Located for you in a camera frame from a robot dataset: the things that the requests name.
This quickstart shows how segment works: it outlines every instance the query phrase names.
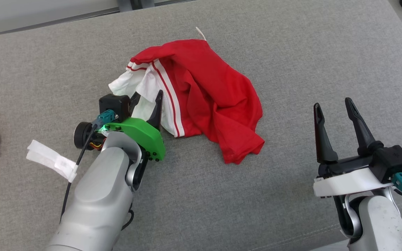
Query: stitched seam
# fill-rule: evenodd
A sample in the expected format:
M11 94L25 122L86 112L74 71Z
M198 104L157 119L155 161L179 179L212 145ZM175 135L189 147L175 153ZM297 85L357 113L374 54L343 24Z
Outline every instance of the stitched seam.
M401 203L401 204L397 204L398 209L402 208L401 205L402 205L402 203ZM297 239L297 238L299 238L299 237L302 237L302 236L305 236L305 235L309 235L309 234L315 233L315 232L317 232L317 231L324 230L324 229L327 229L327 228L329 228L329 227L334 227L334 226L337 226L337 225L339 225L339 223L338 223L338 224L333 224L333 225L330 225L330 226L328 226L328 227L324 227L324 228L321 228L321 229L318 229L318 230L314 230L314 231L312 231L312 232L308 232L308 233L303 234L303 235L298 235L298 236L295 236L295 237L292 237L292 238L289 238L289 239L281 240L281 241L278 241L278 242L275 242L275 243L270 243L270 244L265 245L265 246L259 246L258 248L253 248L253 249L250 249L249 251L255 251L255 250L258 250L258 249L261 249L261 248L268 249L268 248L270 248L270 246L271 246L271 248L276 248L277 246L275 246L275 247L272 247L272 246L273 246L273 245L276 245L276 244L278 244L278 243L282 243L282 242L285 242L285 241L292 240L292 239L294 239L294 240L292 240L292 241L290 241L290 242L287 242L287 243L284 243L284 244L281 244L281 245L285 245L285 244L288 244L288 243L292 243L292 242L294 242L294 241L302 240L302 239L305 239L305 238L308 238L308 237L311 237L311 236L314 236L314 235L319 235L319 234L322 234L322 233L324 233L324 232L320 232L320 233L317 233L317 234L314 234L314 235L310 235L310 236L307 236L307 237L304 237L304 238ZM327 231L325 231L325 232L328 232L328 231L331 231L331 230L334 230L334 229L337 229L337 228L340 228L340 226L339 226L339 227L336 227L336 228L332 228L332 229L327 230Z

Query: red stripe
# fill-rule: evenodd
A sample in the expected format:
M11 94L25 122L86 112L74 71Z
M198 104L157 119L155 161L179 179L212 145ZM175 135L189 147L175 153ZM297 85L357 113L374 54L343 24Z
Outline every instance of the red stripe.
M136 71L136 70L147 70L147 68L144 68L144 67L142 67L142 68L137 68L137 69L133 69L133 68L131 68L131 66L129 66L129 65L127 65L126 67L127 67L128 69L132 70L132 71Z
M164 83L164 86L165 86L165 88L167 90L167 93L169 94L170 101L172 102L172 108L173 108L174 127L176 128L177 137L179 137L179 130L178 130L178 126L176 124L176 111L174 110L174 103L173 103L172 95L170 94L169 88L168 88L167 84L165 83L164 78L162 77L162 75L159 72L159 70L156 68L155 63L151 62L151 64L153 65L153 68L158 72L159 76L161 77L162 82Z

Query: red and white garment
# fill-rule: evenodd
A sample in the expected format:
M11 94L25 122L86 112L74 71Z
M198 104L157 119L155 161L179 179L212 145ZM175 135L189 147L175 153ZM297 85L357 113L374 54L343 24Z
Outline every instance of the red and white garment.
M114 95L142 97L132 117L147 120L163 90L161 125L175 137L205 134L226 163L240 163L264 144L255 133L262 117L250 80L225 63L204 40L178 40L134 56L109 84Z

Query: red cloth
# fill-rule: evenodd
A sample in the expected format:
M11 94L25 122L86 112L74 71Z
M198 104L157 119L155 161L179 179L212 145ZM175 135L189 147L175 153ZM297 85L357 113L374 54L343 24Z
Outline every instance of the red cloth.
M147 91L163 89L169 97L175 130L167 130L175 137L204 133L219 144L226 163L239 164L247 154L260 152L265 141L255 127L262 108L254 87L206 41L179 40L145 49L131 59L125 78L147 69L158 74L147 78ZM112 90L123 87L121 81L122 76L111 84Z

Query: gray fabric surface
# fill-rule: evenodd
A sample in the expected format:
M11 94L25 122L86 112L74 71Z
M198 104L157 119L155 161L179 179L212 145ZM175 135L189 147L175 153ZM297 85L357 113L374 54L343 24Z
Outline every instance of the gray fabric surface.
M345 97L377 139L402 145L400 20L385 0L199 0L0 35L0 251L40 250L59 223L67 181L25 159L30 141L76 159L75 126L96 116L130 57L199 38L195 26L254 84L265 146L225 165L204 136L163 133L166 159L147 167L114 250L297 251L343 239L332 199L312 189L312 107L321 103L340 157L357 148Z

